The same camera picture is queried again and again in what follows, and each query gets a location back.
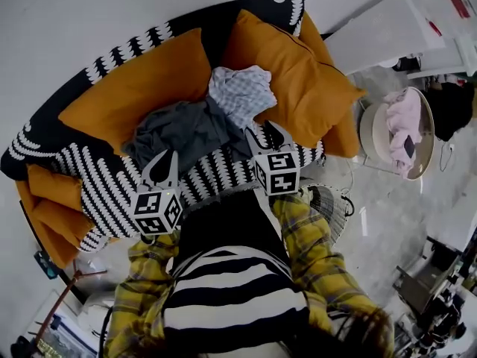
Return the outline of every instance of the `plaid sleeve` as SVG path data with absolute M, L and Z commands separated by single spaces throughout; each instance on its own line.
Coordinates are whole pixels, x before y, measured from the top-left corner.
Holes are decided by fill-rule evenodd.
M 129 357 L 164 338 L 161 309 L 173 283 L 165 267 L 177 251 L 174 234 L 158 237 L 153 245 L 138 242 L 130 248 L 130 273 L 116 288 L 105 357 Z
M 330 328 L 326 309 L 371 314 L 377 306 L 346 271 L 341 254 L 333 253 L 328 223 L 296 195 L 280 196 L 273 205 L 291 259 L 294 282 L 306 292 L 310 322 Z

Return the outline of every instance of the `pink clothing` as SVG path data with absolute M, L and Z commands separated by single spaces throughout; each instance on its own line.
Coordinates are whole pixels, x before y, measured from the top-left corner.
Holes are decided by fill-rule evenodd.
M 389 104 L 386 111 L 386 122 L 389 131 L 393 134 L 390 144 L 391 159 L 401 176 L 406 177 L 409 170 L 414 166 L 416 154 L 408 156 L 404 149 L 404 142 L 411 137 L 414 144 L 423 138 L 419 133 L 420 123 L 420 96 L 414 89 L 404 89 L 392 92 L 385 96 L 385 102 Z

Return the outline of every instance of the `orange cushion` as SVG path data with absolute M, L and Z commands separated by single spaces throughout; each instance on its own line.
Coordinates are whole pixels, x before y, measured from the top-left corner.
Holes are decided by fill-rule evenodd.
M 59 116 L 65 125 L 107 141 L 114 152 L 151 112 L 198 101 L 211 75 L 200 29 L 181 34 L 111 71 Z
M 38 203 L 33 215 L 75 247 L 94 226 L 83 213 L 47 199 Z
M 323 137 L 326 155 L 352 158 L 358 155 L 361 143 L 356 132 L 356 121 L 348 110 L 341 121 Z
M 33 195 L 82 211 L 80 179 L 55 174 L 31 164 L 28 166 L 28 183 Z
M 320 32 L 318 32 L 312 18 L 307 12 L 303 14 L 301 31 L 298 38 L 315 53 L 317 61 L 327 63 L 328 65 L 335 65 L 325 42 L 321 38 Z
M 36 196 L 32 196 L 26 181 L 17 181 L 16 188 L 22 199 L 26 215 L 33 227 L 33 232 L 37 235 L 53 263 L 58 268 L 64 269 L 78 255 L 78 249 L 33 215 L 34 205 L 39 199 Z
M 258 65 L 272 74 L 278 105 L 256 117 L 282 125 L 295 142 L 316 147 L 364 92 L 332 66 L 320 64 L 296 37 L 242 10 L 233 26 L 222 65 L 245 69 Z
M 303 15 L 299 38 L 315 53 L 318 61 L 334 66 L 325 42 L 307 12 Z M 360 143 L 356 121 L 351 110 L 344 114 L 338 124 L 329 129 L 323 137 L 323 144 L 326 154 L 352 158 L 359 153 Z

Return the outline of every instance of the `checkered fabric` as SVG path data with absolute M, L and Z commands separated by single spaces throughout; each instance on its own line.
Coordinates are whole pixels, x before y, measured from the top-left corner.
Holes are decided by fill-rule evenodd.
M 277 104 L 270 90 L 271 73 L 257 65 L 244 70 L 212 71 L 209 94 L 238 128 L 252 127 L 253 117 Z

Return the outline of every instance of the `striped shirt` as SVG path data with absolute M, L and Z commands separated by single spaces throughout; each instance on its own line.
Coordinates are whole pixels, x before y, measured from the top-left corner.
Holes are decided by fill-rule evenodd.
M 216 248 L 174 270 L 164 333 L 192 351 L 223 353 L 291 338 L 308 324 L 304 294 L 278 258 L 244 246 Z

